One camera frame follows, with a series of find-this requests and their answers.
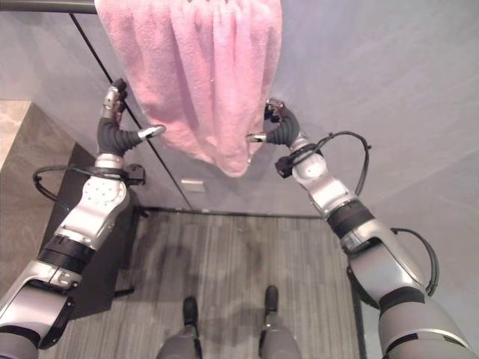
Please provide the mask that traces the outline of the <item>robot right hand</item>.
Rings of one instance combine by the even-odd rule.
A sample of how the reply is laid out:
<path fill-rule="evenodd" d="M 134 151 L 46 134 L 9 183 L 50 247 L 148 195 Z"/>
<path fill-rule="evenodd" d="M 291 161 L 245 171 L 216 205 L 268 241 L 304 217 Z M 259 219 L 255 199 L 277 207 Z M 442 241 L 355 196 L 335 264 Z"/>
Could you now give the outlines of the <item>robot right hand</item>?
<path fill-rule="evenodd" d="M 269 98 L 264 106 L 263 119 L 277 123 L 277 126 L 267 132 L 248 134 L 245 137 L 247 143 L 284 145 L 290 150 L 298 150 L 300 145 L 309 144 L 309 140 L 302 133 L 296 115 L 283 101 Z"/>

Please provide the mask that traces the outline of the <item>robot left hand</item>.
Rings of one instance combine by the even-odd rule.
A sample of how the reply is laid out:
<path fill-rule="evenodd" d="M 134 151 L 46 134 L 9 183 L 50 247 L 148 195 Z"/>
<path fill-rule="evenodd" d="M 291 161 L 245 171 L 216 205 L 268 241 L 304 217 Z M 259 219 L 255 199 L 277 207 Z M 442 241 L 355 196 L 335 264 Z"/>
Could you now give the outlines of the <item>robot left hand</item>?
<path fill-rule="evenodd" d="M 163 125 L 155 125 L 137 131 L 120 127 L 123 111 L 126 108 L 127 83 L 123 79 L 115 80 L 103 99 L 100 120 L 97 126 L 98 155 L 96 168 L 107 172 L 123 170 L 123 157 L 142 142 L 162 135 L 166 131 Z"/>

